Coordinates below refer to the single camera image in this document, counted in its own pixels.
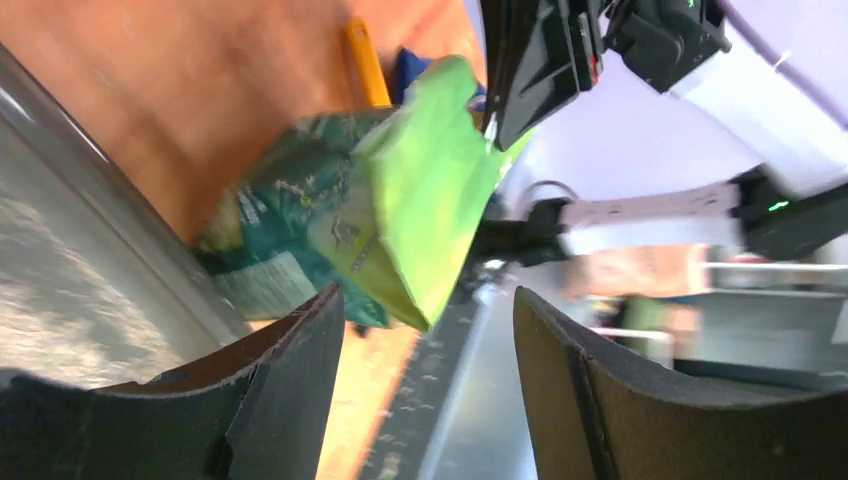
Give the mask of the green litter bag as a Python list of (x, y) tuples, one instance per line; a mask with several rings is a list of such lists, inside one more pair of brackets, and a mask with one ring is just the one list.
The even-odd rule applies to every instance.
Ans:
[(328, 113), (283, 133), (219, 203), (194, 254), (249, 320), (338, 285), (345, 316), (429, 330), (518, 149), (488, 145), (458, 55), (433, 61), (397, 106)]

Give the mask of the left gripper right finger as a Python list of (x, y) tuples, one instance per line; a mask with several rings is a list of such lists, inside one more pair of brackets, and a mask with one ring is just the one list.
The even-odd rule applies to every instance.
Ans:
[(515, 292), (515, 351), (542, 479), (843, 479), (847, 383), (642, 357)]

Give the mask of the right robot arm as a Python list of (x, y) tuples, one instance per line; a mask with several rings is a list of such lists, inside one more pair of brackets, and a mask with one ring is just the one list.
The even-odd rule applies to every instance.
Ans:
[(847, 232), (847, 133), (726, 1), (483, 1), (491, 145), (535, 133), (519, 243), (574, 256), (732, 246), (803, 258)]

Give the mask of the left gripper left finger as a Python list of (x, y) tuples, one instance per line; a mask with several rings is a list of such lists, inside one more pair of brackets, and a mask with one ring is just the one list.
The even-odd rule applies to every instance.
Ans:
[(330, 286), (220, 350), (93, 390), (1, 372), (5, 479), (311, 479), (344, 337)]

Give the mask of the yellow plastic scoop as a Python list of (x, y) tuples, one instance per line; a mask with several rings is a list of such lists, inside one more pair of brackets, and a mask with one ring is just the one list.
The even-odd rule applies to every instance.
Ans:
[(391, 97), (380, 59), (366, 23), (361, 17), (352, 17), (346, 23), (344, 33), (349, 43), (364, 98), (371, 107), (391, 107)]

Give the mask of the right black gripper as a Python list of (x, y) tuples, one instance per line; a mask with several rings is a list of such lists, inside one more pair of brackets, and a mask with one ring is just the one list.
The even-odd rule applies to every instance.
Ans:
[(603, 71), (605, 1), (480, 3), (487, 95), (484, 137), (509, 150), (528, 131), (591, 90)]

